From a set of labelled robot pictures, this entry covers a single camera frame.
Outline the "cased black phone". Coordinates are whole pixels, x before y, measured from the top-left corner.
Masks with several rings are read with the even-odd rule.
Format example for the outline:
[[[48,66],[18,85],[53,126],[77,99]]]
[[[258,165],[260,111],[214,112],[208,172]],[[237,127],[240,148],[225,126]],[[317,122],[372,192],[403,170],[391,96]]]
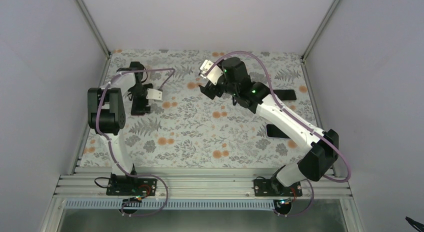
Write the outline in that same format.
[[[273,139],[290,139],[282,130],[274,124],[267,124],[265,126],[266,136]]]
[[[297,100],[296,92],[293,89],[276,89],[274,93],[281,101]]]

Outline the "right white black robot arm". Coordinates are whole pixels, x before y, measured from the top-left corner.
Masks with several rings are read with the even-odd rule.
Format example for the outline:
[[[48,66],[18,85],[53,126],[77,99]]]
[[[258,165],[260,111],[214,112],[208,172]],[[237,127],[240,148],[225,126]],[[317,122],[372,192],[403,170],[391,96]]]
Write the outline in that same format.
[[[284,195],[290,186],[310,180],[317,182],[338,159],[339,136],[330,129],[314,126],[293,112],[262,82],[251,80],[246,65],[238,57],[224,59],[218,64],[205,60],[200,76],[207,79],[200,91],[210,99],[229,94],[233,105],[256,114],[285,133],[305,153],[295,162],[280,167],[270,178],[274,194]]]

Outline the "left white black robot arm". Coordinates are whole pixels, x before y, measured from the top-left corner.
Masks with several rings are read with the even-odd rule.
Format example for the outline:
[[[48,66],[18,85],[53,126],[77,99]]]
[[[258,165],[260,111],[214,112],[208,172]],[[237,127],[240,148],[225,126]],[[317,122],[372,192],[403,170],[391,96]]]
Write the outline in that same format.
[[[157,180],[138,177],[123,132],[127,120],[125,94],[132,102],[132,115],[145,115],[151,111],[148,94],[153,85],[146,82],[147,78],[145,66],[132,61],[128,67],[119,68],[110,82],[87,91],[88,126],[100,136],[113,163],[106,185],[99,184],[98,178],[94,179],[95,185],[104,188],[108,196],[149,196],[155,193]]]

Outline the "floral patterned table mat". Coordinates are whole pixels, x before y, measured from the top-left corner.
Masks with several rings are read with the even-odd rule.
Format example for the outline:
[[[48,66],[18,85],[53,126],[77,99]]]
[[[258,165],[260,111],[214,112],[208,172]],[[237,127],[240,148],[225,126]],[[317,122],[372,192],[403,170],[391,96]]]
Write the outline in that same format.
[[[123,142],[137,167],[161,168],[279,168],[304,153],[291,139],[267,135],[267,121],[232,104],[228,94],[209,99],[199,87],[203,61],[215,61],[221,51],[119,49],[111,55],[106,78],[119,68],[140,62],[155,73],[144,80],[163,89],[151,112],[131,115],[132,102],[123,102],[127,119]]]

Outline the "black object bottom corner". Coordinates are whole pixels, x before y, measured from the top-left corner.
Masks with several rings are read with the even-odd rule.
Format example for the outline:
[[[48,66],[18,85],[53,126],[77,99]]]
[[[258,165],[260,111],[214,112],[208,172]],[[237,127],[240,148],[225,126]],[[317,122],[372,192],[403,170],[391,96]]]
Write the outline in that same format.
[[[405,220],[408,222],[410,226],[412,226],[415,230],[418,232],[424,232],[424,224],[421,222],[418,222],[408,216],[405,217]]]

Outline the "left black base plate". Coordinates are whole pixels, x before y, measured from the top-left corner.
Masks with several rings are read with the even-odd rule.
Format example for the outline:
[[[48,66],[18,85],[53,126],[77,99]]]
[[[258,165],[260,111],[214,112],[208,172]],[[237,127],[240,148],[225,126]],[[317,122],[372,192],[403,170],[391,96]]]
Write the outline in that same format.
[[[109,180],[107,196],[154,196],[158,180],[155,178],[133,178],[118,176]]]

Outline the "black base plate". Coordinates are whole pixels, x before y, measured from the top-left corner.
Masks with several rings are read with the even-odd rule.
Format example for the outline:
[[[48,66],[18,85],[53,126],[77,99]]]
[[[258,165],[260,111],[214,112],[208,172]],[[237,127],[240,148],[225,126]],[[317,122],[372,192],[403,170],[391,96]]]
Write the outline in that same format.
[[[258,176],[253,180],[256,197],[301,197],[303,195],[300,182],[283,186],[277,180]]]
[[[107,196],[154,196],[158,180],[155,178],[133,178],[118,176],[109,180]]]

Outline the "left aluminium corner post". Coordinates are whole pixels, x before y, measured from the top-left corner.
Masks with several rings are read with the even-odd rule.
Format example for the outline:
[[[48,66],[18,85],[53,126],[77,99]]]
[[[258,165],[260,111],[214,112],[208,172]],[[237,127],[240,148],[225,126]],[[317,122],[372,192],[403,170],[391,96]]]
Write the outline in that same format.
[[[78,6],[78,8],[80,9],[80,11],[82,12],[84,19],[88,23],[88,26],[89,26],[91,32],[93,33],[93,35],[94,35],[98,45],[100,46],[101,50],[106,55],[106,57],[109,58],[110,55],[111,55],[111,52],[110,52],[105,40],[103,39],[103,37],[100,33],[100,30],[98,29],[93,17],[91,16],[86,3],[84,2],[84,0],[75,0],[75,2],[76,2],[76,5]]]

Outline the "aluminium corner post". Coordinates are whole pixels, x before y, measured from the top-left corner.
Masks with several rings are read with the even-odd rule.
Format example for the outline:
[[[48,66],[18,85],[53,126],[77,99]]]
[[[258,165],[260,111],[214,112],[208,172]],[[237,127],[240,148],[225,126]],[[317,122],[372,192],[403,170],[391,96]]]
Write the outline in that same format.
[[[337,9],[339,3],[341,0],[333,0],[330,7],[328,8],[325,16],[323,17],[322,21],[320,22],[317,30],[315,31],[312,39],[310,40],[308,46],[306,47],[303,55],[301,56],[303,61],[306,61],[308,56],[310,55],[311,51],[313,50],[315,44],[319,40],[321,34],[323,33],[324,29],[326,28],[327,24],[329,23],[330,19],[332,18],[333,14],[335,13],[335,10]]]
[[[88,26],[89,26],[91,32],[93,33],[93,35],[94,35],[98,45],[100,46],[101,50],[106,55],[106,57],[109,58],[110,55],[111,55],[111,52],[110,52],[105,40],[103,39],[103,37],[100,33],[100,30],[98,29],[93,17],[91,16],[86,3],[84,2],[84,0],[75,0],[75,2],[76,2],[76,5],[78,6],[78,8],[80,9],[80,11],[82,12],[84,19],[88,23]]]

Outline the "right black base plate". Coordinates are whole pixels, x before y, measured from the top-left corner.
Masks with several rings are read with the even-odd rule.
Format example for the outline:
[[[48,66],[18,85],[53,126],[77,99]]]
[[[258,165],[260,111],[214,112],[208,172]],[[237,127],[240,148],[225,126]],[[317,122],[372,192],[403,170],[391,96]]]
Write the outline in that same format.
[[[301,197],[303,195],[300,182],[283,186],[277,180],[258,176],[253,180],[256,197]]]

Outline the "right aluminium corner post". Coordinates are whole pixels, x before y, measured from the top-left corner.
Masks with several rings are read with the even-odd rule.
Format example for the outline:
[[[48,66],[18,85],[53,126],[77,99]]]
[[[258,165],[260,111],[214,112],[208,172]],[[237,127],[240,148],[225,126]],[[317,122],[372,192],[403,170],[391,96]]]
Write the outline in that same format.
[[[315,31],[312,39],[310,40],[308,46],[306,47],[303,55],[301,56],[303,61],[306,61],[308,56],[310,55],[311,51],[313,50],[315,44],[319,40],[321,34],[323,33],[324,29],[326,28],[327,24],[329,23],[330,19],[332,18],[333,14],[335,13],[335,10],[337,9],[339,3],[341,0],[333,0],[330,7],[328,8],[325,16],[323,17],[322,21],[320,22],[317,30]]]

